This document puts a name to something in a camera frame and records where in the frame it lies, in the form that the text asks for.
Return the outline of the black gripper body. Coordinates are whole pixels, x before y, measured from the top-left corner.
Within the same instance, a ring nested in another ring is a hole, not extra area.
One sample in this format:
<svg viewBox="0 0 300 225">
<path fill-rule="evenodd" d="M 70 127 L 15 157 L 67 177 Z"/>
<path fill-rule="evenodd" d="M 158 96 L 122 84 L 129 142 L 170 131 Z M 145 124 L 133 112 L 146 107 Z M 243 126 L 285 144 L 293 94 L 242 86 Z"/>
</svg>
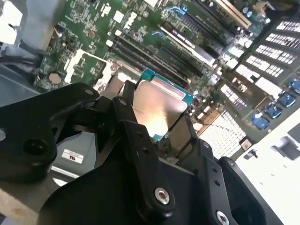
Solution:
<svg viewBox="0 0 300 225">
<path fill-rule="evenodd" d="M 123 160 L 113 160 L 57 189 L 44 203 L 40 225 L 205 225 L 199 182 L 192 173 L 161 162 L 176 205 L 165 220 L 144 219 Z"/>
</svg>

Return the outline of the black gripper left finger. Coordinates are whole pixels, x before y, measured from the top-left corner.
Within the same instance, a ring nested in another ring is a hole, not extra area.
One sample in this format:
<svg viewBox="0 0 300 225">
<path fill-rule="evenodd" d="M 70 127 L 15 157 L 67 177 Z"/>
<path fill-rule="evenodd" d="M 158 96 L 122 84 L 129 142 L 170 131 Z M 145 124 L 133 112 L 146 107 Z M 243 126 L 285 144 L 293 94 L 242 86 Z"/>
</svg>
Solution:
<svg viewBox="0 0 300 225">
<path fill-rule="evenodd" d="M 0 178 L 14 182 L 42 180 L 64 140 L 95 135 L 99 167 L 123 160 L 136 192 L 142 218 L 169 218 L 175 199 L 163 166 L 144 125 L 133 110 L 135 85 L 107 99 L 84 83 L 40 94 L 0 109 Z"/>
</svg>

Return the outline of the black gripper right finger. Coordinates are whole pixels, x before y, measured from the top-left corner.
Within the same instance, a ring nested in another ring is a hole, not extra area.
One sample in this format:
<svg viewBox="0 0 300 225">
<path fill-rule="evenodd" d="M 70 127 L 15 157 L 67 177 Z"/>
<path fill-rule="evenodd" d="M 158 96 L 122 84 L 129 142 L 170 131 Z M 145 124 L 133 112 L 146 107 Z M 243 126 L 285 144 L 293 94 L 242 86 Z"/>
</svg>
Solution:
<svg viewBox="0 0 300 225">
<path fill-rule="evenodd" d="M 194 173 L 206 225 L 280 225 L 239 166 L 229 157 L 216 159 L 211 146 L 198 138 L 190 116 L 183 112 L 169 129 L 180 167 Z"/>
</svg>

